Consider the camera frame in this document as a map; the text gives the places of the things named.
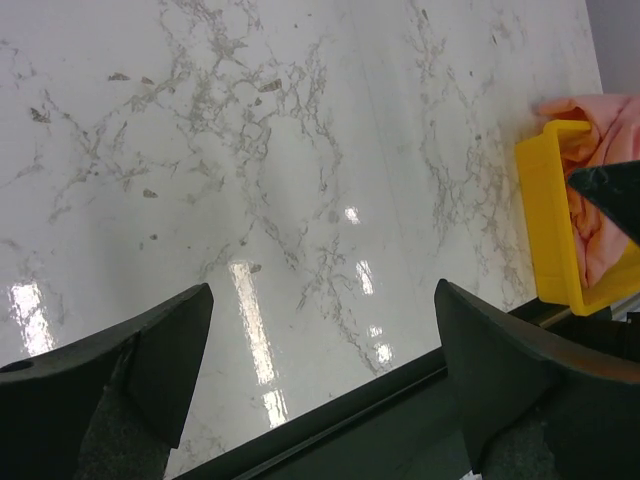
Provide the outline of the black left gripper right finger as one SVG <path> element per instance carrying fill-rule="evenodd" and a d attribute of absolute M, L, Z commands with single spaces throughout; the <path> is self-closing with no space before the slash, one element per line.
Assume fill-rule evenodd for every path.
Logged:
<path fill-rule="evenodd" d="M 639 316 L 551 331 L 441 280 L 435 310 L 473 472 L 639 475 Z"/>

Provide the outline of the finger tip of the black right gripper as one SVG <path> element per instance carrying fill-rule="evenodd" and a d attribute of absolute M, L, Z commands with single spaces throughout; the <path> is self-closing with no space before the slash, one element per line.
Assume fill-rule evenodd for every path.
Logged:
<path fill-rule="evenodd" d="M 639 161 L 578 168 L 568 184 L 639 245 Z"/>

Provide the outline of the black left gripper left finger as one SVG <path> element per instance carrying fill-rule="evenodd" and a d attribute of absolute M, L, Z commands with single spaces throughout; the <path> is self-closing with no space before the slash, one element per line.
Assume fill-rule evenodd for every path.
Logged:
<path fill-rule="evenodd" d="M 2 367 L 2 478 L 163 478 L 181 441 L 213 306 L 209 285 L 195 285 Z"/>

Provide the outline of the pink t shirt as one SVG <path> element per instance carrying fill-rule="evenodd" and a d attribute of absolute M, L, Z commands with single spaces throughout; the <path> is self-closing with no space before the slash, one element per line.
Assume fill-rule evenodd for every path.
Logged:
<path fill-rule="evenodd" d="M 590 289 L 639 242 L 639 97 L 564 97 L 540 104 L 538 112 L 588 124 L 560 157 L 579 280 Z"/>

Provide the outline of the yellow plastic bin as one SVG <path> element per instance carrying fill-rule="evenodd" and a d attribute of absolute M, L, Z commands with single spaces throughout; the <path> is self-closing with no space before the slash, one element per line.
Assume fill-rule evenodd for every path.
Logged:
<path fill-rule="evenodd" d="M 537 294 L 580 316 L 639 292 L 639 247 L 633 244 L 594 287 L 580 282 L 561 154 L 590 130 L 587 121 L 553 120 L 515 146 Z"/>

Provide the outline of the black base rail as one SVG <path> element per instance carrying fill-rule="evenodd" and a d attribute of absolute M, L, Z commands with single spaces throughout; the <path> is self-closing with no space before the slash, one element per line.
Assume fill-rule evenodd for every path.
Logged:
<path fill-rule="evenodd" d="M 512 314 L 539 325 L 548 306 Z M 573 317 L 558 331 L 583 318 Z M 443 347 L 189 472 L 192 479 L 457 479 L 471 469 Z"/>

